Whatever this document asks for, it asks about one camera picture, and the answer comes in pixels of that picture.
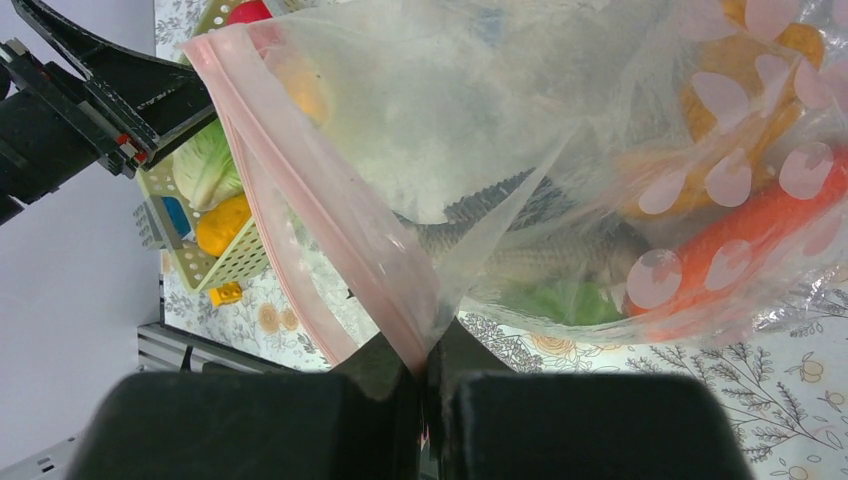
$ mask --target floral pattern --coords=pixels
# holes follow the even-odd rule
[[[189,38],[206,1],[156,0],[160,57],[177,58],[175,46]],[[167,324],[300,370],[330,368],[270,269],[241,282],[240,302],[214,308],[207,295],[186,292],[167,258],[162,267]],[[693,376],[724,407],[758,478],[848,480],[848,373],[841,368],[848,363],[848,293],[831,290],[792,313],[806,322],[721,349],[596,346],[530,334],[480,315],[461,312],[459,318],[519,372]]]

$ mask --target tablecloth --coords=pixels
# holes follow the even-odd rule
[[[205,4],[156,0],[159,56],[176,58],[176,46],[192,33]],[[187,293],[167,254],[162,272],[166,324],[281,365],[329,368],[270,269],[241,283],[241,302],[217,309],[207,295]],[[803,315],[805,321],[782,331],[721,349],[601,347],[534,335],[474,314],[463,313],[460,321],[520,372],[693,376],[724,406],[757,478],[848,479],[848,293],[833,289]]]

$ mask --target fish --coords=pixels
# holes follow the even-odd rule
[[[417,224],[396,215],[422,249],[439,263],[456,244],[527,178],[522,172],[497,185],[463,197],[445,208],[441,224]],[[594,212],[557,222],[577,202],[544,177],[486,260],[478,278],[489,287],[532,286],[577,279],[614,286],[626,281],[648,241],[615,213]]]

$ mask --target plastic bag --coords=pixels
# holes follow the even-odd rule
[[[357,0],[185,50],[324,352],[359,342],[316,262],[417,369],[460,307],[729,342],[815,295],[846,257],[846,4]]]

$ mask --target gray wall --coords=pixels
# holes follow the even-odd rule
[[[151,0],[46,0],[83,27],[152,53]],[[0,39],[57,55],[0,0]],[[136,364],[158,310],[155,254],[132,222],[135,182],[94,165],[0,227],[0,469],[79,430]]]

